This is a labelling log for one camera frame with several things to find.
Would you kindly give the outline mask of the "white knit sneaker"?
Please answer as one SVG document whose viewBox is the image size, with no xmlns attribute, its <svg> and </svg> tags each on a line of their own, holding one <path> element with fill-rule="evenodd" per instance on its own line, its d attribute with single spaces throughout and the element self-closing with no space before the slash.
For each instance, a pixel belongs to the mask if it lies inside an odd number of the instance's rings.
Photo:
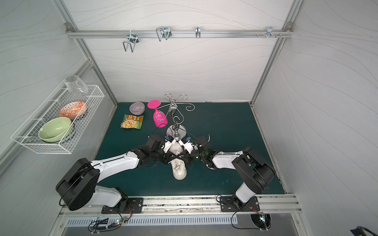
<svg viewBox="0 0 378 236">
<path fill-rule="evenodd" d="M 174 155 L 179 155 L 181 152 L 183 152 L 183 148 L 179 143 L 175 142 L 171 145 L 169 151 L 171 151 Z M 172 166 L 173 177 L 176 180 L 181 181 L 187 176 L 187 169 L 183 160 L 175 158 L 170 162 L 170 164 Z"/>
</svg>

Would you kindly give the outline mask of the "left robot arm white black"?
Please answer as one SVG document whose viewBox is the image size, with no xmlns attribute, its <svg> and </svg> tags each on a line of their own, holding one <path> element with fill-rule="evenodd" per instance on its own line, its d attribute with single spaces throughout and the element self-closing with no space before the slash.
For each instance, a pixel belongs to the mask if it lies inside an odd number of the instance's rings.
<svg viewBox="0 0 378 236">
<path fill-rule="evenodd" d="M 67 206 L 70 211 L 85 206 L 105 206 L 119 212 L 127 211 L 130 204 L 124 191 L 118 187 L 99 186 L 98 183 L 151 161 L 166 161 L 167 152 L 173 144 L 176 141 L 171 136 L 162 138 L 152 135 L 146 144 L 118 156 L 94 161 L 79 159 L 56 185 L 56 191 L 61 197 L 60 205 Z"/>
</svg>

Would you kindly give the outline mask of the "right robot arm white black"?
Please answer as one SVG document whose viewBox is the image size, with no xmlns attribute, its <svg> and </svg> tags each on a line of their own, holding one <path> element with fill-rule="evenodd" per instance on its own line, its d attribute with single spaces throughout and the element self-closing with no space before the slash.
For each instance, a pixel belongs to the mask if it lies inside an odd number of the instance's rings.
<svg viewBox="0 0 378 236">
<path fill-rule="evenodd" d="M 257 194 L 267 189 L 276 176 L 275 169 L 251 147 L 238 152 L 215 151 L 204 136 L 196 139 L 194 153 L 211 170 L 235 170 L 242 179 L 232 195 L 235 207 L 242 208 Z"/>
</svg>

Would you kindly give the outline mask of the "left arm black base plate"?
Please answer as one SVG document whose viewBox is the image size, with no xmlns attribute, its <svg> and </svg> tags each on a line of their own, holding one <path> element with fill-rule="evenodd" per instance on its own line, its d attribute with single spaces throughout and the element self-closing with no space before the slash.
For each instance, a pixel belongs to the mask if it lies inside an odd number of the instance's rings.
<svg viewBox="0 0 378 236">
<path fill-rule="evenodd" d="M 102 214 L 118 214 L 118 213 L 142 213 L 143 198 L 122 198 L 120 202 L 114 206 L 104 206 L 101 210 Z"/>
</svg>

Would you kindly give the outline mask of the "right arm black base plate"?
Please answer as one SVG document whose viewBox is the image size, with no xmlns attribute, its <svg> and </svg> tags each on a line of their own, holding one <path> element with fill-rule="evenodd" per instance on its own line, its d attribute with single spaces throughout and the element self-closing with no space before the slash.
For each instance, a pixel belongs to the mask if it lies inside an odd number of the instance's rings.
<svg viewBox="0 0 378 236">
<path fill-rule="evenodd" d="M 236 196 L 218 195 L 216 201 L 220 204 L 221 212 L 259 212 L 260 206 L 256 196 L 243 203 Z"/>
</svg>

